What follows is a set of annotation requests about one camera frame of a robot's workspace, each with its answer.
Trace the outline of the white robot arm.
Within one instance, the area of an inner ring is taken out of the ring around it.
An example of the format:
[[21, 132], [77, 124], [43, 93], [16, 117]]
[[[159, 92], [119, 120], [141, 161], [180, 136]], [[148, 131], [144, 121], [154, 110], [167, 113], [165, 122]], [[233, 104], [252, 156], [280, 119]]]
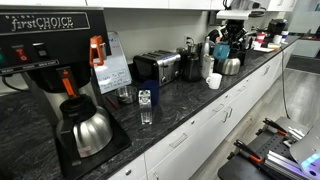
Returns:
[[222, 40], [229, 44], [241, 39], [247, 31], [244, 21], [250, 16], [264, 15], [266, 9], [258, 0], [222, 0], [224, 10], [216, 14], [216, 18], [225, 20]]

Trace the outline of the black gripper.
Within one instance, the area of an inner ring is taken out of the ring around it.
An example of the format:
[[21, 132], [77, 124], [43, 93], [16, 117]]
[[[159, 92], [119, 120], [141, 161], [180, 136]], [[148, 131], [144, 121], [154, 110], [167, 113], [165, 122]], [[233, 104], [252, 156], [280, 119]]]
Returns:
[[228, 20], [226, 29], [228, 32], [227, 41], [229, 44], [238, 41], [247, 33], [247, 30], [244, 28], [243, 20]]

